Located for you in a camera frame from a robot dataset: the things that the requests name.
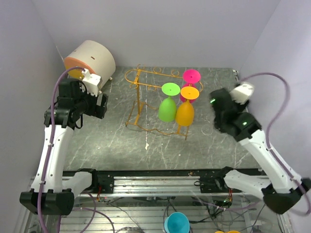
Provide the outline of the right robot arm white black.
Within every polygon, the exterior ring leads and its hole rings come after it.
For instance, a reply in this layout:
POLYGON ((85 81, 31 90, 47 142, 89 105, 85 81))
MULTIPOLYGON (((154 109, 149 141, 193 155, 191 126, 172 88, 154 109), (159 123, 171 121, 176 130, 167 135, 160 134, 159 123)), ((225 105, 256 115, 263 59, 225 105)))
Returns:
POLYGON ((226 166, 212 178, 215 188, 220 192, 237 189, 251 194, 276 214, 290 210, 310 190, 311 180, 302 178, 272 147, 259 122, 245 111, 246 103, 238 103, 225 88, 212 91, 209 97, 215 114, 214 127, 232 136, 265 173, 247 175, 226 166))

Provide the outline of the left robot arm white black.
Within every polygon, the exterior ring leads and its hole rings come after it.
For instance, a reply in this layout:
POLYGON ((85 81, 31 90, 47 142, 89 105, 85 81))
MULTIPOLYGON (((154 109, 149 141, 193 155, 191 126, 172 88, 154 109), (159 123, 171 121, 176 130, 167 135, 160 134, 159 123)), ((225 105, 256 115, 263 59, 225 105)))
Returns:
POLYGON ((86 78, 67 78, 59 83, 59 95, 44 114, 45 140, 35 179, 19 198, 31 213, 67 216, 79 194, 99 188, 95 169, 81 168, 65 179, 63 168, 73 133, 82 127, 77 122, 83 121, 83 115, 102 119, 107 111, 108 96, 101 87, 100 81, 86 78))

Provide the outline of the orange plastic wine glass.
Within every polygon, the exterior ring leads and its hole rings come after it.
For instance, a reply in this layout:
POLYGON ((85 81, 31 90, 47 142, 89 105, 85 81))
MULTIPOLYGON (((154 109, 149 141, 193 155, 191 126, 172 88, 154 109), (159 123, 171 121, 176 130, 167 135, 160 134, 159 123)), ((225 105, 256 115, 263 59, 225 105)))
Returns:
POLYGON ((200 92, 193 86, 185 86, 181 89, 180 94, 185 99, 185 102, 178 107, 175 121, 180 126, 188 127, 193 123, 194 119, 194 107, 190 101, 197 99, 200 92))

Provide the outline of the green plastic wine glass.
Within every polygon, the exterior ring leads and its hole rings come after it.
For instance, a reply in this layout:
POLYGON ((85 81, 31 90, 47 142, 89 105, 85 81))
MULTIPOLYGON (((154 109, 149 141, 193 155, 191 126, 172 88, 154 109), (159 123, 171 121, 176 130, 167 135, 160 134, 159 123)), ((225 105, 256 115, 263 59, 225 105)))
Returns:
POLYGON ((172 122, 175 120, 175 115, 177 111, 174 96, 179 95, 180 87, 175 83, 165 83, 161 87, 162 92, 167 95, 158 110, 158 118, 164 122, 172 122))

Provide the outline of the pink plastic wine glass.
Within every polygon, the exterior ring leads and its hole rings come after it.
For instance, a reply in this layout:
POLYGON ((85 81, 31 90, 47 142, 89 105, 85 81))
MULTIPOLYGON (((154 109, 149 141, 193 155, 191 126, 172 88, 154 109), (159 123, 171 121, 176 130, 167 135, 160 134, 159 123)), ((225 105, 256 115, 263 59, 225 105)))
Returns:
POLYGON ((195 69, 188 69, 183 73, 183 80, 186 83, 181 88, 180 100, 193 103, 200 95, 196 84, 201 80, 201 74, 195 69))

